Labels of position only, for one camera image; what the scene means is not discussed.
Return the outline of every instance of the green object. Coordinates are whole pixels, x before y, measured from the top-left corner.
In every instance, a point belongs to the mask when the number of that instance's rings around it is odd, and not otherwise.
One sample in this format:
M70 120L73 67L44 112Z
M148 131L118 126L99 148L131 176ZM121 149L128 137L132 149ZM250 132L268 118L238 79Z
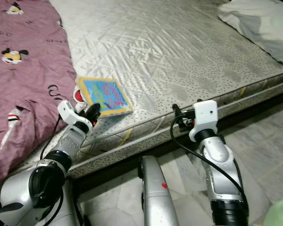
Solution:
M263 226L283 226L283 200L277 202L269 209Z

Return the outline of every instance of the children's book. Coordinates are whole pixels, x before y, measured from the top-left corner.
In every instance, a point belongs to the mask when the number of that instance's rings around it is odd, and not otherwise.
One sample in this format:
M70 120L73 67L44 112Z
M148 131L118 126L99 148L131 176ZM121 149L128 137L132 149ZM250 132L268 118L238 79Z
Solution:
M89 105L95 103L100 104L102 117L125 114L133 111L121 86L115 79L79 77L76 83Z

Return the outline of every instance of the white pillow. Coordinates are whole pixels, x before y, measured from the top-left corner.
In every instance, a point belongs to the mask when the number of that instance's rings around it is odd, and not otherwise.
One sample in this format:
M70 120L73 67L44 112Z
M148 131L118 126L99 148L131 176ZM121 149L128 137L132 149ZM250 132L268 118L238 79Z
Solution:
M221 20L283 63L283 2L232 0L218 8Z

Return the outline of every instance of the black joint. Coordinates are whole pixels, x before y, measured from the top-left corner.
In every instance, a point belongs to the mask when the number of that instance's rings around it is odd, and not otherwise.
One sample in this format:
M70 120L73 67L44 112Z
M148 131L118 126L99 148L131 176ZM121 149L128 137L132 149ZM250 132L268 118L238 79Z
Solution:
M33 207L46 208L55 204L64 183L64 173L56 164L35 168L28 182Z
M63 151L51 151L45 156L45 159L52 159L59 162L64 167L66 172L72 165L71 158Z
M195 119L195 110L188 110L186 113L184 113L184 116L188 119Z
M185 123L183 122L183 117L182 117L183 114L182 114L180 108L178 107L177 104L173 104L173 105L172 105L172 109L173 109L173 111L175 112L175 117L178 118L178 119L176 120L176 123L177 123L178 126L179 126L180 132L186 131L186 130L187 130L187 126L186 126Z
M201 142L202 140L209 137L216 137L216 134L212 129L204 129L196 133L196 135L194 136L196 142Z
M226 145L226 141L225 141L225 137L222 134L219 134L218 137L220 138L220 140L222 141L222 143L224 145Z
M214 225L248 226L249 212L239 200L211 201Z
M9 211L14 211L14 210L19 210L23 207L24 205L19 202L13 202L11 204L8 204L2 208L0 208L0 213L4 212L9 212Z
M89 131L88 126L87 126L85 123L81 122L81 121L77 121L77 122L74 124L74 126L76 126L77 128L79 128L79 129L80 129L81 131L83 131L84 133L88 133L88 131Z
M84 117L91 122L97 121L100 116L100 104L95 103L89 107L89 109L84 114Z

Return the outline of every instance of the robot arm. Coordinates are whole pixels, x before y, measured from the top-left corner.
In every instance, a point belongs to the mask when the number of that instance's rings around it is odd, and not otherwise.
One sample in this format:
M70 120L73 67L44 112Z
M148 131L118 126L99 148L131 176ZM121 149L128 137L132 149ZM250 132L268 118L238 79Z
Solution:
M50 212L61 196L74 156L97 122L99 110L100 105L95 104L82 117L74 113L68 101L59 104L62 119L71 126L34 168L11 176L3 184L0 226L34 226Z
M175 114L181 112L173 106ZM210 162L227 173L242 187L232 150L216 135L218 122L217 103L213 100L195 103L194 110L183 115L192 115L193 129L189 133L191 141L198 142L200 153ZM188 127L179 120L181 130ZM247 226L248 207L238 188L220 171L203 163L206 170L208 197L216 226Z
M179 226L165 177L154 156L143 156L138 168L142 179L142 209L145 226Z

